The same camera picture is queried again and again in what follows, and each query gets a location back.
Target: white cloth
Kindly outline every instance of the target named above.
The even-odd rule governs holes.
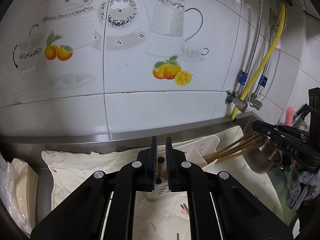
[[[220,138],[219,148],[223,148],[243,136],[240,127],[233,127],[216,134]],[[174,143],[178,147],[200,138]],[[85,179],[97,170],[106,173],[118,171],[127,163],[136,160],[138,152],[145,148],[125,152],[113,152],[105,155],[73,154],[43,151],[42,158],[48,165],[54,187],[52,191],[52,209],[61,203]],[[158,146],[158,152],[165,146]],[[267,174],[256,174],[247,165],[242,156],[216,165],[209,164],[205,171],[218,173],[225,170],[242,183],[252,194],[283,220],[283,214],[276,191]],[[172,193],[172,197],[149,202],[143,192],[137,192],[134,214],[134,240],[190,240],[189,216],[181,205],[188,206],[185,192]]]

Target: braided steel hose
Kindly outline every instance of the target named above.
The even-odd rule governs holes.
[[[262,22],[262,10],[263,10],[263,0],[259,0],[259,12],[258,12],[258,18],[257,18],[257,24],[256,24],[256,30],[254,33],[252,45],[251,45],[251,50],[250,54],[248,57],[247,65],[245,66],[244,72],[249,74],[249,71],[251,69],[252,61],[254,58],[254,54],[256,53],[257,45],[258,45],[258,40],[259,40],[259,35],[260,35],[260,29],[261,29],[261,22]],[[237,95],[240,96],[242,94],[244,85],[240,84]]]
[[[273,33],[273,28],[270,27],[269,46],[268,46],[268,48],[270,47],[270,45],[271,45],[271,43],[272,43],[272,41],[273,41],[272,33]],[[270,63],[270,59],[268,60],[268,62],[267,62],[266,65],[264,66],[261,75],[266,76],[267,70],[268,70],[268,67],[269,67],[269,63]],[[260,89],[261,89],[261,85],[258,84],[257,87],[256,87],[256,90],[254,91],[254,94],[255,94],[256,96],[258,96],[258,94],[259,94],[259,92],[260,92]]]

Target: plastic bag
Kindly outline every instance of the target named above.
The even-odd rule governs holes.
[[[38,175],[20,159],[8,163],[1,192],[4,205],[17,226],[28,236],[36,226]]]

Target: stainless steel pot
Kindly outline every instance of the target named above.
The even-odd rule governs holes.
[[[247,164],[259,174],[266,173],[282,163],[282,155],[276,145],[265,135],[262,135],[262,141],[261,147],[244,154]]]

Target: teapot illustration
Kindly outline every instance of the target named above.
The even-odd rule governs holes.
[[[190,10],[196,10],[200,14],[201,25],[195,33],[185,38],[183,37],[184,17]],[[201,29],[202,23],[202,13],[196,8],[185,10],[185,0],[158,0],[147,53],[163,57],[180,54],[181,42],[195,36]]]

